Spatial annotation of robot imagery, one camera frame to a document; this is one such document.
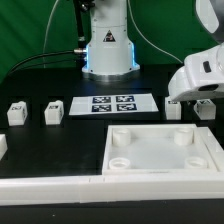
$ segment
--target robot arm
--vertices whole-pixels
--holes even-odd
[[[127,0],[95,0],[90,10],[92,38],[84,78],[101,82],[130,79],[140,69],[127,32]]]
[[[203,26],[219,43],[224,42],[224,0],[197,0],[196,12]],[[171,79],[173,101],[224,97],[224,44],[188,56],[185,66]]]

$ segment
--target white 3d-printed block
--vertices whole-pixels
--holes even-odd
[[[58,125],[64,116],[62,101],[50,102],[44,111],[46,125]]]
[[[7,112],[9,126],[24,125],[27,114],[25,102],[13,103]]]
[[[194,111],[201,120],[214,120],[216,116],[216,105],[211,100],[197,100]]]
[[[181,120],[181,104],[173,102],[170,97],[165,98],[165,111],[167,120]]]
[[[0,135],[0,160],[6,153],[7,149],[8,147],[7,147],[5,135]]]

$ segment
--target black label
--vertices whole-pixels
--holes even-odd
[[[200,100],[200,104],[211,104],[209,100]]]
[[[49,107],[49,110],[56,110],[56,109],[58,109],[58,106],[50,106]]]
[[[13,107],[12,110],[21,110],[22,107],[21,106],[17,106],[17,107]]]
[[[93,103],[111,103],[111,97],[93,97]]]
[[[111,105],[92,106],[92,112],[93,113],[107,113],[107,112],[111,112],[111,111],[112,111]]]
[[[134,96],[116,96],[117,103],[135,102]]]
[[[108,31],[107,35],[105,36],[103,42],[116,42],[116,40],[110,30]]]
[[[177,104],[177,102],[168,101],[168,104],[176,105],[176,104]]]
[[[137,106],[134,103],[131,104],[117,104],[117,111],[136,111]]]

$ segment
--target black tabletop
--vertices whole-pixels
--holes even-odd
[[[208,126],[223,146],[223,100],[214,101],[216,120],[200,121],[185,102],[182,120],[166,121],[164,98],[177,68],[145,66],[140,77],[112,84],[83,80],[73,68],[24,70],[7,77],[0,85],[0,134],[6,135],[8,144],[0,161],[0,178],[101,175],[109,125],[196,123]],[[159,112],[68,115],[73,97],[144,93],[152,93]],[[56,100],[64,102],[64,118],[59,126],[46,126],[44,110]],[[27,103],[28,118],[24,126],[9,127],[7,111],[19,101]],[[223,223],[223,206],[224,200],[120,202],[10,207],[0,208],[0,214],[7,223],[16,221],[9,211],[19,211],[24,223],[25,217],[31,223],[61,223],[64,218],[67,223]],[[35,221],[35,215],[41,217]]]

